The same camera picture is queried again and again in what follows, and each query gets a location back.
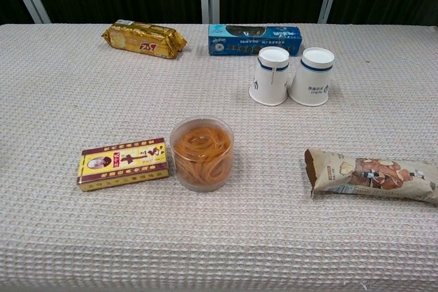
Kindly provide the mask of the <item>white paper cup blue band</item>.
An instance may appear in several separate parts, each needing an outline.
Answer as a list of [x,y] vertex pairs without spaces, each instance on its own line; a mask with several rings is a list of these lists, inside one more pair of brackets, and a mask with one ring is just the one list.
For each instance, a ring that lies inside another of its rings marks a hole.
[[331,69],[334,60],[334,54],[328,49],[306,48],[288,89],[292,100],[310,107],[325,104],[329,98]]
[[264,47],[249,88],[250,97],[262,105],[277,106],[287,98],[289,52],[281,47]]

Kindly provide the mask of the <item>clear tub of rubber bands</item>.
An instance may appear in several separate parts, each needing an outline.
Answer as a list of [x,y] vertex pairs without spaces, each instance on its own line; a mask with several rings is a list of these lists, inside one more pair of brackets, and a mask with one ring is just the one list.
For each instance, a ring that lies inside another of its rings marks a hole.
[[231,174],[234,135],[228,124],[212,116],[179,122],[170,134],[178,181],[196,192],[221,188]]

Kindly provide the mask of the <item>blue long cardboard box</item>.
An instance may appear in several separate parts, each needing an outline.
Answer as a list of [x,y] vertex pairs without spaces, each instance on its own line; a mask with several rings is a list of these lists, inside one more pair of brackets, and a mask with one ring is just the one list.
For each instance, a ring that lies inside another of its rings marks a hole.
[[257,55],[264,47],[281,47],[290,56],[298,54],[302,35],[298,27],[209,25],[210,55]]

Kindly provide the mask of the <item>yellow red cardboard box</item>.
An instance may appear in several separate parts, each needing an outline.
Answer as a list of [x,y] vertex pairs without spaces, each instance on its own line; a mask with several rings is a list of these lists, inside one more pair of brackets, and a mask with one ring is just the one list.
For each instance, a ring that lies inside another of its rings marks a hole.
[[169,176],[164,138],[84,150],[77,173],[82,191],[93,191]]

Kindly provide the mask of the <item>beige woven tablecloth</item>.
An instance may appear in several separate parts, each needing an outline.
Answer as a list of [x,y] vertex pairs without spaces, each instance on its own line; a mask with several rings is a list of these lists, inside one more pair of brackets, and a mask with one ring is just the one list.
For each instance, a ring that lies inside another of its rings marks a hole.
[[[256,58],[214,57],[178,25],[175,60],[119,51],[100,25],[0,25],[0,292],[438,292],[438,207],[312,195],[308,148],[438,164],[438,28],[312,25],[335,54],[329,99],[248,94]],[[229,182],[84,193],[80,154],[169,138],[192,116],[235,137]]]

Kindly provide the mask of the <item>gold biscuit packet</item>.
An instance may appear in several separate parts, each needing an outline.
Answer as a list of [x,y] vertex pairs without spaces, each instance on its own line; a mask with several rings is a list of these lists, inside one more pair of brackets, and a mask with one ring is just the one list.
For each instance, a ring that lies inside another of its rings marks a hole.
[[113,48],[174,59],[187,41],[170,27],[119,19],[102,34]]

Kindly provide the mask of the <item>beige nut snack packet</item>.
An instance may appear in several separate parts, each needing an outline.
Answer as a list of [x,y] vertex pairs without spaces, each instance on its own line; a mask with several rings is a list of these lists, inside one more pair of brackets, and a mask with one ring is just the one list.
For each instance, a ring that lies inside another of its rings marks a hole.
[[429,163],[352,158],[316,149],[305,151],[305,163],[313,191],[438,204],[438,167]]

